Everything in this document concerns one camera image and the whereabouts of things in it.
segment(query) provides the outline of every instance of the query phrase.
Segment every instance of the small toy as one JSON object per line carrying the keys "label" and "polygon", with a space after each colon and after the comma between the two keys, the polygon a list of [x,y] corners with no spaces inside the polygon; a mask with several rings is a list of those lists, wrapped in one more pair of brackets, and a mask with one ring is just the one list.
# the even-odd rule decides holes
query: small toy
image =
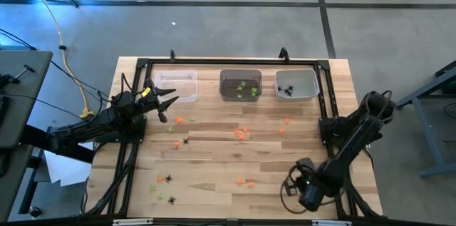
{"label": "small toy", "polygon": [[171,203],[171,205],[174,205],[174,202],[176,202],[176,197],[170,197],[168,202]]}
{"label": "small toy", "polygon": [[171,175],[166,176],[165,179],[166,179],[166,183],[170,183],[170,181],[172,181]]}
{"label": "small toy", "polygon": [[250,89],[250,94],[252,95],[252,97],[257,97],[258,93],[258,88],[253,87],[252,89]]}
{"label": "small toy", "polygon": [[149,187],[149,191],[150,191],[150,192],[155,192],[155,191],[157,191],[157,186],[151,185],[151,186]]}

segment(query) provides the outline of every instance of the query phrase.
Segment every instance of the clear plastic bin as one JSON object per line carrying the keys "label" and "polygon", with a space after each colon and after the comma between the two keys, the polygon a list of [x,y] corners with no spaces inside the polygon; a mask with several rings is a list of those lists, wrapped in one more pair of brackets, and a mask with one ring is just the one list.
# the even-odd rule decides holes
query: clear plastic bin
{"label": "clear plastic bin", "polygon": [[261,92],[260,71],[241,69],[220,71],[220,94],[224,101],[254,102],[258,100]]}
{"label": "clear plastic bin", "polygon": [[160,101],[179,96],[176,103],[195,102],[198,99],[198,77],[194,70],[158,71],[155,85],[161,89],[176,89],[175,92],[158,97]]}
{"label": "clear plastic bin", "polygon": [[312,69],[277,71],[274,90],[278,101],[308,101],[320,93]]}

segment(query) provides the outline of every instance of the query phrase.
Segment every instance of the yellow cable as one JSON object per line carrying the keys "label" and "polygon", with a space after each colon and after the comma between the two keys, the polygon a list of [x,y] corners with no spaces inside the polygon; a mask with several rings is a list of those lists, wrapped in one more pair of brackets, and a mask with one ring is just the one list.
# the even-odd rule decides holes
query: yellow cable
{"label": "yellow cable", "polygon": [[[58,37],[60,39],[60,45],[63,46],[62,33],[60,31],[60,26],[57,23],[56,17],[52,13],[51,8],[49,8],[48,4],[46,3],[46,0],[41,0],[41,1],[44,3],[44,5],[46,5],[46,8],[48,9],[49,14],[52,16],[52,19],[54,20],[54,23],[57,26]],[[88,107],[86,94],[84,93],[84,90],[83,90],[83,87],[81,86],[81,83],[79,83],[79,81],[76,80],[76,77],[74,76],[73,72],[71,72],[70,68],[68,67],[68,64],[66,63],[65,50],[63,50],[63,49],[60,49],[60,50],[62,52],[63,65],[65,66],[66,70],[70,73],[70,75],[73,77],[73,81],[75,81],[75,83],[79,86],[79,91],[81,92],[81,95],[82,95],[83,100],[84,100],[84,110],[83,110],[83,113],[79,115],[79,117],[80,118],[86,118],[88,115],[95,115],[95,113],[93,111],[91,111],[89,109],[89,107]]]}

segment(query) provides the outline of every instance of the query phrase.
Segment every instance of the wooden table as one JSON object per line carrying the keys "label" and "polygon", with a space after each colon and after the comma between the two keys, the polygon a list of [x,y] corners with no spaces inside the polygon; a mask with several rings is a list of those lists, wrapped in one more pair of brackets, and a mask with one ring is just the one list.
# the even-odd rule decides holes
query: wooden table
{"label": "wooden table", "polygon": [[[110,95],[120,92],[122,72],[130,83],[133,81],[137,59],[119,58]],[[358,107],[348,61],[334,59],[330,65],[338,111],[348,115]],[[263,93],[259,100],[224,102],[219,94],[219,74],[224,68],[260,70]],[[146,115],[146,136],[138,153],[128,217],[336,218],[334,204],[320,207],[317,212],[294,215],[282,207],[279,199],[281,182],[298,159],[311,158],[316,166],[327,159],[318,133],[317,120],[321,117],[318,98],[291,103],[279,103],[275,99],[275,72],[291,68],[306,66],[154,65],[152,80],[157,71],[196,70],[198,100],[172,104],[166,112],[168,123],[165,124],[158,120],[157,111]],[[322,77],[323,91],[327,95],[326,81]],[[176,125],[174,133],[167,133],[177,117],[183,118],[184,123]],[[291,119],[288,125],[284,123],[285,118]],[[249,132],[243,141],[237,140],[234,130],[243,128]],[[279,134],[279,129],[283,129],[284,134]],[[176,150],[174,142],[183,138],[189,138],[189,144]],[[118,149],[117,143],[110,143],[97,152],[88,181],[87,210],[111,184]],[[353,184],[366,202],[382,214],[368,157],[360,153],[351,170]],[[157,177],[166,175],[171,175],[173,181],[157,183]],[[251,180],[255,185],[238,185],[238,178]],[[150,191],[151,185],[156,186],[155,192]],[[122,184],[116,209],[120,207],[123,188]],[[165,197],[163,200],[158,200],[160,194]],[[169,196],[177,198],[175,205],[167,201]],[[285,195],[285,202],[294,210],[303,209],[297,197]]]}

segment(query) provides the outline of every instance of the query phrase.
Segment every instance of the gray floor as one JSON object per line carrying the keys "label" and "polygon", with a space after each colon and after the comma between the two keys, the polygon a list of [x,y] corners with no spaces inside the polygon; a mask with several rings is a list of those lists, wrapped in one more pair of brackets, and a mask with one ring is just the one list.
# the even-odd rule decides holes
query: gray floor
{"label": "gray floor", "polygon": [[[150,1],[295,1],[317,0],[150,0]],[[455,0],[327,0],[367,3],[454,3]],[[81,80],[109,91],[119,56],[275,57],[282,46],[293,57],[327,58],[318,9],[209,8],[209,7],[103,7],[52,6],[64,41],[68,62]],[[428,82],[434,72],[455,59],[455,10],[329,9],[328,17],[338,58],[350,61],[360,100],[371,90],[391,89],[398,100]],[[61,64],[58,35],[42,5],[0,5],[0,27],[41,50],[54,52]],[[2,44],[12,44],[0,37]],[[39,98],[81,111],[74,84],[54,67]],[[452,119],[442,107],[452,101],[426,103],[431,123],[438,125],[437,141],[449,160],[455,147]],[[96,107],[96,101],[90,103]],[[75,118],[36,104],[30,124],[39,128],[73,123]],[[456,224],[456,173],[422,180],[418,172],[434,161],[412,108],[398,112],[384,127],[385,137],[373,144],[375,177],[385,215],[394,219]],[[59,188],[40,183],[33,205],[42,218],[78,213],[82,185]],[[18,216],[15,204],[10,220]]]}

